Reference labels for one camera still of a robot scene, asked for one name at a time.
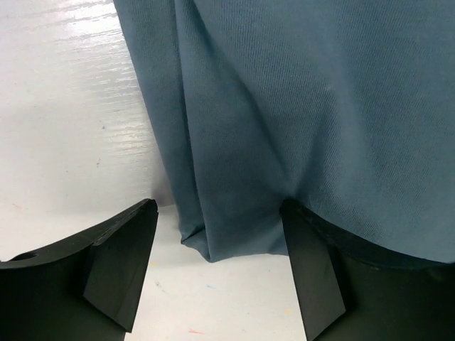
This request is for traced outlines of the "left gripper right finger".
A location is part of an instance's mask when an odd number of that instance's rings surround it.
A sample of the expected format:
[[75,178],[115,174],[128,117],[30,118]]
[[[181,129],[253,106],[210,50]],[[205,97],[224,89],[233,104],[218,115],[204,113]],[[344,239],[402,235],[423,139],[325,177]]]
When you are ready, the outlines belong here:
[[308,340],[454,339],[454,265],[386,249],[308,210],[280,208]]

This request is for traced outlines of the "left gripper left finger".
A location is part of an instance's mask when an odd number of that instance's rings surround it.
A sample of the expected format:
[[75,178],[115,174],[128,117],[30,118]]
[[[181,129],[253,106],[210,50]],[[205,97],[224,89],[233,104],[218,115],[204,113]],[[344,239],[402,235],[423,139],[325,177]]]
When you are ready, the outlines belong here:
[[158,207],[114,217],[1,263],[2,340],[123,340],[137,316]]

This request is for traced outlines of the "grey-blue t shirt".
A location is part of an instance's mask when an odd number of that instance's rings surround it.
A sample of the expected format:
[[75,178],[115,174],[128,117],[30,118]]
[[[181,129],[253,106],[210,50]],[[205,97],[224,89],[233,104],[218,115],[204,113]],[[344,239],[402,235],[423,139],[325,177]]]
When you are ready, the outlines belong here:
[[284,254],[293,198],[454,260],[453,1],[114,5],[187,247]]

